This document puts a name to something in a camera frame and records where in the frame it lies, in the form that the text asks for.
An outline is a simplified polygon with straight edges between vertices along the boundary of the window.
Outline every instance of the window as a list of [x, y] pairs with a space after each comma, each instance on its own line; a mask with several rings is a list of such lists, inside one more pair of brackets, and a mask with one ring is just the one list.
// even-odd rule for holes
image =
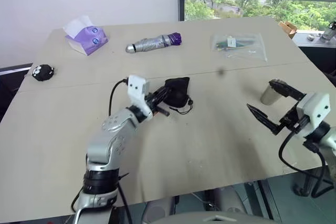
[[324, 31], [336, 17], [336, 2], [292, 0], [185, 0], [185, 20], [271, 16], [301, 30]]

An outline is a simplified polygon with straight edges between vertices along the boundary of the clear plastic bag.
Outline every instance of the clear plastic bag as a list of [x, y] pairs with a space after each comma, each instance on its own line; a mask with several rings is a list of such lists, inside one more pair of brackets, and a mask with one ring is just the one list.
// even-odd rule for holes
[[267, 61], [265, 45], [261, 34], [216, 34], [212, 49], [223, 52], [225, 57], [243, 57]]

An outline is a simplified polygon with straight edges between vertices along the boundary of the purple tissue box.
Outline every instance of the purple tissue box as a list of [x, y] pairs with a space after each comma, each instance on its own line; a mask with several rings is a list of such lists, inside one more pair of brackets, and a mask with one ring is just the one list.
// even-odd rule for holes
[[90, 55], [109, 41], [104, 30], [96, 26], [83, 28], [74, 38], [65, 37], [74, 50], [85, 55]]

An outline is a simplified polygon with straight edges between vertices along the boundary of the tissue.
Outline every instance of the tissue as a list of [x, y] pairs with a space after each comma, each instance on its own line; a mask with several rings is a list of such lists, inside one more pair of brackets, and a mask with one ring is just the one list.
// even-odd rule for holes
[[81, 16], [63, 27], [69, 45], [76, 51], [90, 55], [109, 40], [102, 28], [92, 24], [88, 16]]

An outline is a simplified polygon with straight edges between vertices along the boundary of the table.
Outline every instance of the table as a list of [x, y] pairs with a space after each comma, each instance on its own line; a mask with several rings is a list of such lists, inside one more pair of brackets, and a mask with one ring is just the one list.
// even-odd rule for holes
[[[131, 73], [148, 78], [152, 91], [165, 79], [189, 76], [194, 109], [168, 118], [158, 114], [139, 128], [120, 171], [130, 172], [121, 182], [129, 204], [293, 172], [277, 157], [288, 131], [273, 136], [246, 107], [255, 105], [277, 121], [294, 105], [290, 98], [273, 106], [260, 103], [270, 79], [280, 78], [302, 92], [328, 92], [336, 108], [334, 86], [270, 18], [104, 29], [109, 43], [89, 57], [70, 50], [61, 32], [53, 31], [35, 65], [53, 65], [55, 76], [45, 82], [26, 77], [8, 108], [0, 124], [0, 195], [6, 202], [0, 222], [71, 213], [85, 172], [87, 143], [107, 117], [111, 88]], [[219, 30], [259, 31], [268, 62], [211, 52], [209, 36]], [[124, 53], [129, 42], [172, 31], [181, 31], [181, 46]], [[112, 113], [128, 105], [126, 87], [118, 87]], [[336, 110], [326, 121], [336, 126]], [[284, 157], [301, 169], [319, 166], [302, 142], [294, 138]]]

